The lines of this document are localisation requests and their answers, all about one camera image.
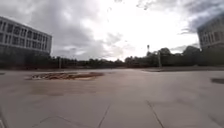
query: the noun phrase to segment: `window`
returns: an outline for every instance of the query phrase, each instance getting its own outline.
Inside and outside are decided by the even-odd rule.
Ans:
[[[215,41],[215,40],[214,40],[214,36],[213,36],[213,34],[211,35],[211,40],[212,40],[212,42]]]
[[[211,37],[210,37],[210,35],[208,35],[208,42],[209,42],[209,43],[212,42],[212,41],[211,41]]]
[[[23,36],[24,35],[24,29],[21,28],[21,33],[20,33],[20,36]]]
[[[7,26],[7,32],[8,33],[12,33],[12,31],[13,31],[13,25],[12,24],[8,24],[8,26]]]
[[[20,27],[19,26],[16,26],[15,28],[14,28],[14,34],[16,34],[16,35],[19,35],[19,33],[20,33]]]
[[[23,37],[25,37],[25,36],[26,36],[26,32],[27,32],[27,30],[26,30],[26,29],[24,29]]]
[[[30,31],[30,30],[28,31],[28,35],[27,35],[27,37],[28,37],[28,38],[32,38],[32,31]]]
[[[41,46],[41,47],[42,47],[41,49],[42,49],[42,50],[44,50],[44,44],[42,44],[42,46]]]
[[[45,36],[43,36],[43,42],[45,42]]]
[[[8,43],[8,35],[5,35],[5,43]]]
[[[220,38],[223,40],[224,39],[224,35],[223,32],[219,32]]]
[[[2,28],[2,21],[0,21],[0,30],[1,30],[1,28]]]
[[[3,33],[0,33],[0,43],[3,41]]]
[[[219,41],[219,40],[220,40],[219,33],[215,32],[215,41]]]
[[[12,44],[13,45],[18,45],[18,43],[19,43],[19,38],[18,37],[13,37]]]
[[[11,44],[12,37],[9,35],[8,44]]]
[[[34,39],[34,40],[37,39],[37,33],[33,33],[33,39]]]
[[[2,26],[2,31],[5,31],[5,26],[6,26],[6,23],[4,22]]]
[[[38,40],[41,41],[42,40],[42,35],[39,34]]]
[[[26,47],[29,47],[29,40],[26,40]]]
[[[32,48],[37,48],[37,42],[33,41]]]
[[[22,38],[20,38],[19,45],[20,45],[20,46],[24,46],[24,45],[25,45],[25,40],[24,40],[24,39],[22,39]]]

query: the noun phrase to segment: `cloud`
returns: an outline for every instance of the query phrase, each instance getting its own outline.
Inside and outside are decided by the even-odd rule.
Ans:
[[[199,26],[224,12],[223,0],[139,0],[139,7],[179,12],[189,22],[185,30],[196,33]]]
[[[53,56],[77,59],[124,58],[142,53],[145,46],[142,42],[155,42],[152,46],[163,47],[161,45],[165,44],[158,43],[157,39],[161,33],[170,34],[168,37],[182,42],[175,43],[175,39],[168,38],[172,42],[169,46],[181,46],[188,40],[181,41],[185,38],[172,35],[174,32],[181,33],[181,36],[196,34],[198,26],[223,11],[223,0],[1,0],[0,4],[1,16],[51,34]],[[150,19],[150,16],[158,18],[158,21]],[[170,23],[176,28],[170,30],[167,27]],[[149,33],[155,36],[149,39],[147,32],[151,32],[149,30],[153,27],[158,28],[157,25],[169,30],[157,32],[155,29]],[[190,36],[194,39],[189,41],[194,43],[195,37]]]
[[[199,48],[199,43],[194,43],[194,44],[190,44],[190,45],[178,46],[178,47],[175,47],[175,48],[171,48],[170,51],[172,51],[172,52],[177,52],[177,53],[182,53],[182,52],[187,48],[187,46],[194,46],[194,47]]]
[[[51,34],[53,56],[77,59],[115,56],[104,44],[112,46],[119,36],[95,40],[92,30],[83,25],[84,20],[97,22],[98,11],[96,0],[1,0],[0,4],[1,16]]]

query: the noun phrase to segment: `building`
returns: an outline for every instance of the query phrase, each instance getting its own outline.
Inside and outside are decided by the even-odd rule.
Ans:
[[[10,19],[0,17],[0,64],[10,55],[18,64],[24,63],[28,54],[49,56],[52,36]]]
[[[198,28],[201,49],[224,48],[224,14],[218,15]]]

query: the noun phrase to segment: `tree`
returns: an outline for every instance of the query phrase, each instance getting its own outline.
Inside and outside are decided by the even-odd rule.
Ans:
[[[188,46],[183,52],[184,65],[193,66],[198,65],[200,49]]]

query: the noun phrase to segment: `white building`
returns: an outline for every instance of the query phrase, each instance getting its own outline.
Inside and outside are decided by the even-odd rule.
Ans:
[[[50,55],[52,36],[0,17],[0,52],[21,49]]]
[[[201,49],[224,48],[224,14],[198,28]]]

